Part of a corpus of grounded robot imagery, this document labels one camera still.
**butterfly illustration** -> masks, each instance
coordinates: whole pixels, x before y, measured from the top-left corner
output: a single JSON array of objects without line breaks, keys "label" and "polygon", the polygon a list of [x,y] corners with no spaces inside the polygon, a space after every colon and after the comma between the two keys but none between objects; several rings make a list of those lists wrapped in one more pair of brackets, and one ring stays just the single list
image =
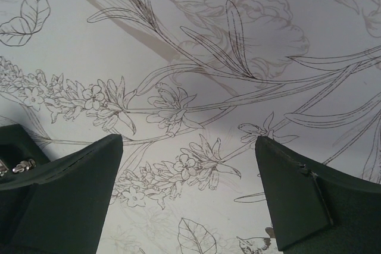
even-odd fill
[{"label": "butterfly illustration", "polygon": [[244,254],[278,254],[278,248],[275,241],[274,230],[272,227],[265,229],[270,237],[253,237],[239,240],[239,247]]}]

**flower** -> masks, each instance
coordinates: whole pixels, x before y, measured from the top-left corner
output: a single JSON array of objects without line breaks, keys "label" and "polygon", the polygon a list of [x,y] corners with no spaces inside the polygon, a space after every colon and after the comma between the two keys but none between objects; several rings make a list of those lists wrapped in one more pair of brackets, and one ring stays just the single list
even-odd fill
[{"label": "flower", "polygon": [[190,176],[196,175],[196,161],[190,158],[187,154],[181,154],[177,158],[177,162],[174,164],[173,168],[181,172],[183,180],[189,179]]},{"label": "flower", "polygon": [[197,175],[187,180],[189,186],[198,184],[199,190],[204,190],[207,186],[210,190],[215,190],[218,186],[219,173],[229,173],[241,177],[241,173],[231,166],[225,165],[220,156],[221,140],[218,138],[213,147],[209,145],[203,135],[200,134],[201,145],[190,143],[190,149],[181,149],[183,154],[187,154],[197,162]]},{"label": "flower", "polygon": [[122,195],[127,199],[127,205],[131,208],[135,206],[145,206],[145,201],[143,198],[145,194],[143,192],[137,192],[134,187],[130,187],[129,191],[125,191]]},{"label": "flower", "polygon": [[53,90],[54,94],[60,93],[64,89],[64,75],[61,74],[59,77],[57,77],[54,74],[49,86]]},{"label": "flower", "polygon": [[238,125],[238,129],[247,133],[243,137],[241,137],[242,143],[251,143],[250,148],[255,149],[255,141],[258,138],[258,136],[266,136],[271,139],[276,140],[279,143],[285,144],[289,143],[296,138],[299,138],[299,136],[296,135],[287,135],[287,136],[275,136],[274,130],[271,128],[271,124],[274,119],[274,112],[272,112],[266,120],[263,122],[263,126],[259,127],[257,125],[251,124],[251,123],[244,123]]},{"label": "flower", "polygon": [[33,107],[35,110],[39,111],[43,102],[43,98],[38,95],[38,88],[35,87],[33,90],[24,89],[25,95],[27,96],[24,100],[24,104],[29,107]]},{"label": "flower", "polygon": [[188,103],[196,98],[196,95],[188,96],[181,87],[175,92],[165,83],[156,84],[156,89],[160,96],[152,96],[148,102],[157,108],[171,108],[172,110],[160,110],[157,114],[147,116],[148,123],[159,123],[159,128],[167,128],[166,134],[174,137],[184,124],[189,128],[203,128],[197,122],[185,116]]},{"label": "flower", "polygon": [[113,231],[109,237],[104,237],[101,239],[99,249],[102,249],[103,247],[105,247],[105,253],[109,252],[110,248],[112,248],[112,253],[142,253],[140,251],[140,243],[137,242],[137,237],[132,235],[132,230],[122,230],[120,225],[117,226],[116,231]]},{"label": "flower", "polygon": [[144,220],[133,224],[148,235],[150,239],[172,239],[177,235],[173,212],[168,209],[145,208]]},{"label": "flower", "polygon": [[16,65],[0,57],[0,92],[15,92],[18,90],[16,83],[23,77],[23,72]]},{"label": "flower", "polygon": [[85,89],[83,91],[83,97],[86,100],[85,108],[98,110],[101,107],[101,101],[104,100],[105,96],[101,92],[100,86],[94,85],[91,89]]},{"label": "flower", "polygon": [[[177,10],[193,24],[187,25],[216,44],[232,58],[235,53],[227,31],[227,0],[171,0]],[[259,79],[281,75],[293,63],[288,58],[308,52],[309,42],[304,32],[292,24],[292,12],[287,0],[230,0],[238,8],[245,31],[245,52],[250,73]],[[194,39],[180,43],[185,51],[209,66],[221,69],[221,62]],[[268,53],[268,47],[275,53]],[[186,55],[176,63],[189,63]]]}]

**line drawing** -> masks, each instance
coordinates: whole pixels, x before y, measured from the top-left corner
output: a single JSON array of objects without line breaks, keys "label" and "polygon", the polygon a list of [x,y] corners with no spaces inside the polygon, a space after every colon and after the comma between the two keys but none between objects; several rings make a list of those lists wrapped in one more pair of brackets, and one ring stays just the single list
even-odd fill
[{"label": "line drawing", "polygon": [[253,237],[249,239],[242,239],[237,237],[239,240],[239,247],[244,254],[253,253],[263,253],[263,254],[276,254],[278,252],[274,230],[272,227],[267,227],[265,229],[269,237]]},{"label": "line drawing", "polygon": [[204,226],[190,219],[182,218],[177,236],[182,254],[216,254],[217,245],[213,235]]},{"label": "line drawing", "polygon": [[[1,90],[3,91],[1,95],[3,97],[19,103],[27,108],[30,113],[38,112],[41,106],[45,106],[45,108],[51,112],[52,123],[56,122],[59,116],[63,116],[66,120],[75,120],[81,114],[84,114],[87,117],[94,118],[94,126],[100,126],[103,131],[122,134],[125,146],[138,146],[138,149],[133,151],[130,156],[122,162],[123,167],[118,177],[121,177],[127,166],[137,168],[143,158],[144,151],[154,142],[205,128],[206,124],[218,120],[227,113],[232,112],[237,106],[292,96],[324,86],[323,90],[317,92],[315,96],[310,98],[294,112],[294,114],[304,114],[309,108],[318,104],[327,95],[334,92],[348,77],[377,65],[381,57],[381,46],[357,54],[336,58],[294,56],[289,57],[289,59],[312,70],[316,70],[319,74],[296,80],[264,80],[255,76],[249,68],[246,58],[247,49],[245,47],[246,42],[241,15],[232,1],[226,2],[226,23],[229,29],[229,45],[233,51],[232,57],[226,54],[223,49],[210,41],[207,37],[192,29],[181,27],[186,35],[195,42],[198,42],[220,62],[220,68],[203,62],[203,60],[191,55],[176,45],[170,37],[163,32],[153,13],[152,5],[149,0],[129,1],[135,7],[135,11],[125,11],[122,8],[107,8],[89,17],[88,22],[96,23],[109,18],[126,18],[124,14],[120,15],[115,13],[120,13],[120,11],[128,12],[129,21],[137,22],[146,28],[148,27],[154,34],[175,50],[188,57],[192,63],[159,68],[147,75],[136,89],[127,91],[123,77],[119,84],[116,84],[112,79],[107,81],[99,79],[89,87],[84,87],[81,83],[69,79],[64,82],[63,74],[60,76],[53,75],[51,81],[48,82],[42,70],[37,70],[35,74],[30,74],[26,77],[17,66],[12,65],[12,63],[7,61],[4,57],[2,58],[4,70],[11,75],[9,76],[6,73],[3,76],[4,80],[1,83]],[[214,78],[230,78],[232,80],[247,81],[253,84],[264,84],[266,87],[244,95],[234,96],[224,102],[203,106],[189,106],[195,98],[195,95],[189,96],[185,90],[174,89],[162,82],[172,74],[178,73],[208,74]],[[154,108],[129,108],[129,102],[131,100],[137,99],[147,93],[152,93],[153,88],[155,88],[159,96],[151,96],[148,102],[153,105]],[[190,113],[211,109],[219,109],[221,113],[203,123],[194,122],[187,118]],[[158,123],[159,127],[166,129],[166,134],[156,138],[133,140],[132,138],[137,129],[133,121],[134,114],[145,114],[147,116],[147,122]],[[286,114],[284,116],[281,121],[273,124],[274,114],[272,113],[265,120],[262,127],[252,123],[240,124],[239,129],[245,133],[242,138],[244,145],[225,158],[222,158],[221,163],[225,163],[250,149],[256,137],[259,135],[265,134],[267,136],[273,136],[282,143],[297,139],[297,135],[277,136],[277,132],[281,128],[284,128],[291,122],[297,123],[294,122],[296,119],[290,115]],[[349,146],[355,143],[364,132],[361,131],[358,133],[357,136],[337,152],[336,155],[327,159],[328,161],[326,163],[328,164],[336,159]],[[70,143],[64,140],[45,140],[46,143]]]},{"label": "line drawing", "polygon": [[[240,166],[237,170],[233,167],[233,161],[229,161],[245,152],[252,153],[258,136],[268,136],[283,144],[297,142],[302,134],[294,134],[295,131],[287,128],[295,126],[294,124],[307,132],[312,129],[346,129],[346,132],[341,131],[338,134],[337,141],[330,149],[332,155],[328,154],[325,164],[331,164],[342,155],[348,154],[351,146],[365,134],[371,133],[373,144],[359,177],[375,183],[381,182],[381,95],[378,91],[364,95],[369,97],[366,103],[340,114],[328,112],[325,115],[312,115],[310,111],[312,107],[325,102],[328,96],[339,95],[340,88],[349,79],[379,66],[380,45],[341,57],[306,57],[310,43],[303,30],[294,25],[293,11],[287,0],[256,0],[259,8],[257,11],[247,8],[253,4],[248,0],[224,0],[219,5],[210,5],[206,0],[168,0],[188,19],[188,22],[176,27],[184,37],[181,40],[165,27],[159,13],[154,9],[155,3],[151,0],[86,1],[96,7],[98,12],[87,15],[87,23],[84,24],[94,26],[100,21],[113,22],[166,59],[169,66],[147,71],[144,79],[133,87],[126,84],[127,80],[123,76],[94,79],[87,85],[80,78],[66,78],[60,71],[57,75],[48,75],[43,70],[28,70],[24,73],[15,64],[25,63],[10,62],[1,55],[1,100],[19,104],[30,121],[26,130],[41,148],[51,144],[90,144],[87,141],[50,136],[48,127],[43,126],[39,120],[44,112],[50,113],[51,124],[87,118],[92,120],[95,128],[104,133],[121,134],[124,156],[110,204],[112,207],[120,207],[126,217],[142,211],[148,218],[152,218],[142,224],[134,224],[132,221],[132,225],[152,241],[157,237],[172,239],[176,236],[182,253],[275,251],[272,228],[266,229],[269,237],[237,237],[223,241],[229,241],[229,247],[223,249],[218,243],[223,240],[218,233],[206,224],[198,224],[195,218],[182,218],[179,232],[171,229],[176,228],[177,223],[169,222],[166,211],[171,208],[169,200],[180,200],[182,192],[196,190],[204,195],[220,191],[219,186],[223,183],[227,186],[242,184],[239,179],[243,169]],[[364,29],[372,37],[381,37],[379,0],[333,1],[344,5],[343,8],[350,12],[356,11],[364,19]],[[25,45],[32,34],[42,29],[50,16],[51,7],[47,0],[35,0],[35,3],[33,5],[33,0],[24,0],[20,16],[1,26],[3,34],[8,31],[7,35],[11,35],[9,38],[0,35],[0,40],[5,45]],[[271,41],[261,42],[260,39],[259,42],[253,42],[245,26],[248,24],[259,35],[265,35],[263,31],[272,29],[271,31],[276,32],[275,38],[289,41],[290,49],[282,51],[278,57],[267,58],[261,52],[264,46],[270,44],[274,52],[277,49],[271,46]],[[306,68],[308,77],[279,80],[277,75],[289,64]],[[193,93],[182,86],[179,75],[184,73],[206,77],[227,91],[229,96],[223,100],[198,104],[199,100],[202,102],[203,94]],[[235,83],[245,83],[252,89],[249,92],[236,90]],[[268,114],[263,114],[262,120],[240,120],[234,124],[241,143],[238,140],[238,147],[229,150],[230,153],[224,152],[224,147],[228,149],[225,140],[217,136],[207,140],[207,136],[201,134],[209,128],[212,129],[210,124],[223,121],[223,118],[235,114],[243,106],[253,106],[254,109],[259,102],[273,102],[282,98],[292,100],[293,96],[307,91],[312,93],[311,96],[300,106],[296,106],[295,110],[285,113],[281,109],[271,108],[267,109]],[[15,123],[16,121],[6,116],[0,117],[1,125]],[[152,135],[147,132],[141,136],[139,131],[147,126],[160,134]],[[176,149],[175,155],[158,158],[156,161],[150,158],[148,150],[152,146],[163,142],[170,145],[173,138],[189,133],[193,133],[196,139],[186,139],[184,145]],[[257,192],[251,195],[243,193],[234,202],[254,203],[265,200],[264,193]],[[128,241],[133,251],[144,253],[140,244],[135,243],[131,237],[120,240],[118,242]],[[152,243],[165,252],[165,246],[156,242]],[[232,251],[234,247],[240,247],[241,250]]]},{"label": "line drawing", "polygon": [[24,46],[42,29],[50,12],[48,0],[23,0],[20,16],[0,25],[0,41],[7,46]]}]

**metal buckle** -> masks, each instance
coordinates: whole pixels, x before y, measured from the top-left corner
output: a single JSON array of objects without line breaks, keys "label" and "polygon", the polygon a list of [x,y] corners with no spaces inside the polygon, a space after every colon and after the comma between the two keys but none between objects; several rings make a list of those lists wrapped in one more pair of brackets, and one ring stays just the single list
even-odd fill
[{"label": "metal buckle", "polygon": [[0,178],[8,172],[7,166],[0,160]]},{"label": "metal buckle", "polygon": [[16,167],[12,169],[14,174],[23,173],[33,169],[36,166],[36,162],[33,159],[29,159],[28,161],[21,161],[17,164]]},{"label": "metal buckle", "polygon": [[[27,161],[21,161],[12,169],[14,174],[23,173],[33,169],[36,166],[36,162],[33,159],[28,159]],[[3,177],[9,169],[7,166],[0,160],[0,178]]]}]

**floral wallpaper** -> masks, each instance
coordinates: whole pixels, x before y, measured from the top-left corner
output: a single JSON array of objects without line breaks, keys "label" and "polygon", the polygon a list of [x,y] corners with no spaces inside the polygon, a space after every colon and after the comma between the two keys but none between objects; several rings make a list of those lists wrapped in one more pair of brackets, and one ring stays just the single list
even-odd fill
[{"label": "floral wallpaper", "polygon": [[380,5],[0,0],[0,125],[123,136],[99,254],[278,253],[258,136],[381,182]]}]

